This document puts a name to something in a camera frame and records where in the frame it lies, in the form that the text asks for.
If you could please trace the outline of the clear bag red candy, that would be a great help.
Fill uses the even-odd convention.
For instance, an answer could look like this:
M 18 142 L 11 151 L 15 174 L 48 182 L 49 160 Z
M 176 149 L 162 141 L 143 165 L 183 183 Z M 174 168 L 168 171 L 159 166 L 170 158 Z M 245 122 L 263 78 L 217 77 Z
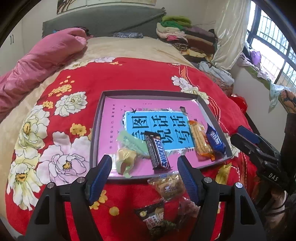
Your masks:
M 197 218 L 200 208 L 189 198 L 181 197 L 179 200 L 178 217 L 182 223 L 189 217 Z

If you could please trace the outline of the blue Oreo packet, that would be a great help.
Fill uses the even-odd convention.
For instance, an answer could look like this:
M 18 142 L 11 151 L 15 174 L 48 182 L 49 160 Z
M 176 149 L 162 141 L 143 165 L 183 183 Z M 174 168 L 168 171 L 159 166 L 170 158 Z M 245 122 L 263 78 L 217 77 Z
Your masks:
M 212 128 L 209 124 L 207 124 L 206 137 L 209 145 L 214 152 L 220 154 L 225 153 L 226 145 L 224 144 L 224 142 L 222 142 L 216 130 Z

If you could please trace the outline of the dark Snickers bar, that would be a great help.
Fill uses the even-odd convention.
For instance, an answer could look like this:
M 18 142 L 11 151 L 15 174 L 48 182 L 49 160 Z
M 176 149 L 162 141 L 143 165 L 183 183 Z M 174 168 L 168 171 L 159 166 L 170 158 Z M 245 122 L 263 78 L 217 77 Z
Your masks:
M 158 133 L 145 131 L 144 139 L 154 170 L 169 170 L 171 168 L 166 151 Z

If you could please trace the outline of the clear bag peanut snack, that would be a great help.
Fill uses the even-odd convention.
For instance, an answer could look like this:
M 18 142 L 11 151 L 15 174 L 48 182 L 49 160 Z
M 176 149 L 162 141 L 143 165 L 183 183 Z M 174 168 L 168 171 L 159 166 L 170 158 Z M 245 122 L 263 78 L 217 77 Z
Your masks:
M 185 193 L 184 183 L 178 172 L 165 173 L 149 178 L 147 183 L 158 192 L 164 201 L 179 198 Z

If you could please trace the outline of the yellow wafer snack packet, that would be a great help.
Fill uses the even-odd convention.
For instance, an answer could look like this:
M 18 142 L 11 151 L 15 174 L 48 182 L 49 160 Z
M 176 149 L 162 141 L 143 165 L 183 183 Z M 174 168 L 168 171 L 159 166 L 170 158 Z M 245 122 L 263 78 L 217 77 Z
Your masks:
M 231 170 L 231 166 L 232 166 L 232 163 L 230 162 L 228 164 L 223 165 L 218 170 L 218 173 L 217 173 L 216 178 L 215 178 L 215 181 L 218 184 L 222 184 L 222 185 L 227 184 L 229 173 L 230 173 L 230 170 Z

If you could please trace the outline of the orange wrapped cracker pack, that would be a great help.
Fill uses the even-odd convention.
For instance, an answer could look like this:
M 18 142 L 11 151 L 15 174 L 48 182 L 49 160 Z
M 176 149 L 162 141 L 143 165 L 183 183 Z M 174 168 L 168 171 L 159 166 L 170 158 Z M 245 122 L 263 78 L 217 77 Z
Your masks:
M 188 125 L 197 155 L 215 161 L 214 151 L 208 142 L 204 126 L 195 120 L 189 120 Z

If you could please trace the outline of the green wrapped pastry snack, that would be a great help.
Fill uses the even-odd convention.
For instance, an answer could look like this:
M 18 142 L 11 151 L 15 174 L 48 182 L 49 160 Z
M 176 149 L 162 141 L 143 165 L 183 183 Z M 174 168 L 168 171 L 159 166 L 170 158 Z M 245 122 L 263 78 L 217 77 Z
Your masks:
M 135 164 L 142 159 L 150 158 L 146 142 L 132 136 L 126 130 L 119 132 L 116 140 L 118 143 L 115 154 L 116 171 L 125 178 L 131 178 L 130 173 Z

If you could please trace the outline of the green bean snack packet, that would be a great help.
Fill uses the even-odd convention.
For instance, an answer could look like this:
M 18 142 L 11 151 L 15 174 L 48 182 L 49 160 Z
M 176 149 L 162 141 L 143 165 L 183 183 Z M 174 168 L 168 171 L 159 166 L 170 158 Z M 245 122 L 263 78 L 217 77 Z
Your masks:
M 137 208 L 134 212 L 145 223 L 153 240 L 157 240 L 167 232 L 177 229 L 174 222 L 164 218 L 165 204 L 163 201 Z

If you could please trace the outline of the red floral blanket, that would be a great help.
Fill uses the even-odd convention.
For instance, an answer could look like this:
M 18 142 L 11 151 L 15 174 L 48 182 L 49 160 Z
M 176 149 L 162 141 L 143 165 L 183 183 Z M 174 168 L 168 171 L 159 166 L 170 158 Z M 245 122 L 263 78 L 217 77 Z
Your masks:
M 89 169 L 95 112 L 103 91 L 165 90 L 199 94 L 222 127 L 227 141 L 239 126 L 250 130 L 240 108 L 200 70 L 179 63 L 135 58 L 107 58 L 62 70 L 36 105 L 21 118 L 6 185 L 6 215 L 22 235 L 45 184 L 72 183 Z M 233 148 L 228 185 L 240 181 L 254 189 L 255 166 Z M 134 208 L 156 201 L 148 184 L 107 184 L 90 207 L 104 240 L 152 240 Z

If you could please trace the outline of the pink and blue book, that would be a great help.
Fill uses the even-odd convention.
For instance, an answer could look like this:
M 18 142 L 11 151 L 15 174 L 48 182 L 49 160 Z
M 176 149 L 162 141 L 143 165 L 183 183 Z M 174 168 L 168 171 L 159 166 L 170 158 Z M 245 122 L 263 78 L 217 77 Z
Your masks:
M 107 96 L 97 123 L 94 162 L 110 156 L 111 179 L 175 172 L 179 156 L 200 169 L 228 157 L 223 134 L 200 98 Z

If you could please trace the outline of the grey cardboard tray box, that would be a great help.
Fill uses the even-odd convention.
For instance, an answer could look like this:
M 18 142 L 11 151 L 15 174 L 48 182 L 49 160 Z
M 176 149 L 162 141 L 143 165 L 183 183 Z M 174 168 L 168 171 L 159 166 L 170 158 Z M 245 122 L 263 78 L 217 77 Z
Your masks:
M 195 152 L 189 121 L 197 121 L 204 128 L 211 126 L 226 145 L 224 154 L 216 154 L 212 161 Z M 104 91 L 101 94 L 92 130 L 90 167 L 95 167 L 104 155 L 112 157 L 109 180 L 128 182 L 145 180 L 157 175 L 149 159 L 138 158 L 125 178 L 116 170 L 116 154 L 124 146 L 122 137 L 129 133 L 137 141 L 144 140 L 144 132 L 161 137 L 170 172 L 177 171 L 177 158 L 185 155 L 193 167 L 200 169 L 220 164 L 233 154 L 217 119 L 202 97 L 194 94 L 152 90 Z

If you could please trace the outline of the clothes on window sill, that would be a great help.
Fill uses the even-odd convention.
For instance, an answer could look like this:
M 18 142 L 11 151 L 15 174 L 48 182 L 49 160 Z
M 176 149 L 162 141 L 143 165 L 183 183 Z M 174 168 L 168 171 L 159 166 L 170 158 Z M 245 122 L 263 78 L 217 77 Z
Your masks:
M 287 113 L 295 114 L 295 87 L 286 87 L 274 84 L 268 74 L 261 68 L 253 65 L 250 59 L 242 52 L 236 64 L 246 69 L 255 79 L 261 82 L 269 90 L 269 112 L 271 112 L 278 102 L 284 107 Z

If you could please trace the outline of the barred window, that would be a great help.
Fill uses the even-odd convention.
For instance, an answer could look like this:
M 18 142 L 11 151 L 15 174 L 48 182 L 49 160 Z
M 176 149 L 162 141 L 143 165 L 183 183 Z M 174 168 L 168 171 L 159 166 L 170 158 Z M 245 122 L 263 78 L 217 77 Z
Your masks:
M 274 84 L 295 88 L 295 52 L 275 22 L 253 1 L 245 40 L 254 65 Z

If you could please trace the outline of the stack of folded clothes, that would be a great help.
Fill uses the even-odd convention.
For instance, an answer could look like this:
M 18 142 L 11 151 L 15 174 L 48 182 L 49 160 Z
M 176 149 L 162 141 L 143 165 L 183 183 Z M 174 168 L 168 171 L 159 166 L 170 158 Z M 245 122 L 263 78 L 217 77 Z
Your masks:
M 163 16 L 157 23 L 156 34 L 193 63 L 212 61 L 217 50 L 218 38 L 214 30 L 194 26 L 185 16 Z

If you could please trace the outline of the cream satin curtain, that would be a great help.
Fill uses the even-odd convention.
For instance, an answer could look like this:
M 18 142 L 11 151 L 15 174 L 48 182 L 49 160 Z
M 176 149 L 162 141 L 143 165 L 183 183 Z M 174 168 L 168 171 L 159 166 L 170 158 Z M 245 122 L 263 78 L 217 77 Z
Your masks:
M 230 70 L 240 56 L 247 34 L 251 1 L 224 1 L 215 23 L 218 37 L 213 62 L 216 67 Z

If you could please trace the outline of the beige bed sheet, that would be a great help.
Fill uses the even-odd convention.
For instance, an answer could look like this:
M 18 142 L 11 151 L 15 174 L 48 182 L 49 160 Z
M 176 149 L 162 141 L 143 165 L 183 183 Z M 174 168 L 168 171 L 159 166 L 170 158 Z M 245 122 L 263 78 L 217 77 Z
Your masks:
M 26 115 L 31 111 L 46 87 L 60 71 L 77 62 L 87 62 L 101 57 L 127 57 L 193 67 L 173 46 L 150 37 L 122 39 L 98 37 L 88 40 L 87 47 L 72 56 L 53 75 L 31 91 L 1 122 L 1 216 L 6 216 L 5 194 L 15 143 Z

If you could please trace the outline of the pink quilt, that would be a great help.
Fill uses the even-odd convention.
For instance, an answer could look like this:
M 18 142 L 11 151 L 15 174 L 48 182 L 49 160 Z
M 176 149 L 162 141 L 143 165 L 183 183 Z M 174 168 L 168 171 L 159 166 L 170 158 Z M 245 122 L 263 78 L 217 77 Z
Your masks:
M 1 76 L 1 120 L 41 82 L 87 45 L 82 28 L 67 28 L 41 39 L 16 66 Z

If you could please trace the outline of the blue patterned pillow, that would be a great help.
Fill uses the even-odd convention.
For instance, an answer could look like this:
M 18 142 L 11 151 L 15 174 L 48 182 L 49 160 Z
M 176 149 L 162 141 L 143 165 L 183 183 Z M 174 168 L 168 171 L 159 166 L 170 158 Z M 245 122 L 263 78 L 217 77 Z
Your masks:
M 142 33 L 137 33 L 137 32 L 131 32 L 131 33 L 117 32 L 113 34 L 113 37 L 128 38 L 128 39 L 142 39 L 144 35 Z

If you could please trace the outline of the white glossy wardrobe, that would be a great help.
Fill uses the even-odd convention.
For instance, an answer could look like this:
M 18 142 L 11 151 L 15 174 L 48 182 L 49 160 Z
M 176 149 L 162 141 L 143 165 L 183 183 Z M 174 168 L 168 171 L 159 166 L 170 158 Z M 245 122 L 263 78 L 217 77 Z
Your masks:
M 1 75 L 13 69 L 17 61 L 28 52 L 27 42 L 23 20 L 20 20 L 1 46 Z

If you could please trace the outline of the grey headboard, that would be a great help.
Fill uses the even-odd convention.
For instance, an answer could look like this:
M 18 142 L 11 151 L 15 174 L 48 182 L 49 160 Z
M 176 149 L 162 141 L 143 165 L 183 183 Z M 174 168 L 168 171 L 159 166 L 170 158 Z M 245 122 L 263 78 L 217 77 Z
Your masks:
M 42 37 L 54 31 L 72 27 L 85 27 L 94 37 L 111 37 L 114 33 L 142 33 L 157 38 L 157 23 L 166 10 L 144 6 L 99 6 L 74 11 L 43 22 Z

